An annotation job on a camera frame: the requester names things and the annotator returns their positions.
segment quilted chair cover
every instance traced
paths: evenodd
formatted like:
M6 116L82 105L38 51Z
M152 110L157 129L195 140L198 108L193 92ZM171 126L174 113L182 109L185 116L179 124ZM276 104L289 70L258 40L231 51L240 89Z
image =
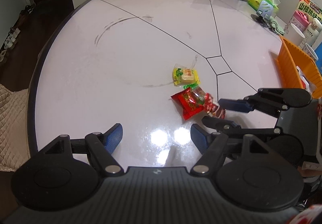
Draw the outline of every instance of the quilted chair cover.
M29 158L26 106L28 90L11 92L0 84L0 170L15 171Z

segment white tabletop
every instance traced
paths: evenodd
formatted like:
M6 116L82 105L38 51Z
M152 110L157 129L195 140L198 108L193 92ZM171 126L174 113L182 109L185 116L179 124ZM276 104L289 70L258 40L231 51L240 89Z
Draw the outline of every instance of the white tabletop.
M190 169L200 157L190 127L202 126L204 114L182 119L170 97L183 90L171 83L173 67L195 64L201 88L215 99L280 87L274 57L281 40L255 23L254 13L240 0L89 1L44 61L35 102L38 150L60 134L83 138L121 123L113 156L124 169L163 166L171 146L171 165ZM227 119L257 128L276 122L258 111L228 111Z

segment green cloth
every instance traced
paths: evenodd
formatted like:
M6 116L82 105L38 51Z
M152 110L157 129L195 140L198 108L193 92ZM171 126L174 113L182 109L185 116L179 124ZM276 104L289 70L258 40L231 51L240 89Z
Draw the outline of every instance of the green cloth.
M272 16L269 18L269 20L264 18L264 21L266 22L268 28L271 29L274 33L282 36L285 34L282 27L277 23L275 18L273 18Z

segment orange bin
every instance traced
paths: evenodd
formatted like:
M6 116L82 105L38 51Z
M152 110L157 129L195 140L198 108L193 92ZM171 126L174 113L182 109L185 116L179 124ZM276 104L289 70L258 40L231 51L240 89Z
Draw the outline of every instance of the orange bin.
M276 62L280 70L283 86L285 88L303 89L300 76L296 69L296 66L298 66L303 71L305 77L317 87L312 97L315 99L322 97L322 76L314 60L286 38L280 37L282 46Z

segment pink bottle lid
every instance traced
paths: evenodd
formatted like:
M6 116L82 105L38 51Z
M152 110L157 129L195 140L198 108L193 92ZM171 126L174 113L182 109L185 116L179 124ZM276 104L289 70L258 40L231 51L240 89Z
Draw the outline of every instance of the pink bottle lid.
M310 23L307 21L306 15L301 11L295 11L293 16L305 27L307 27Z

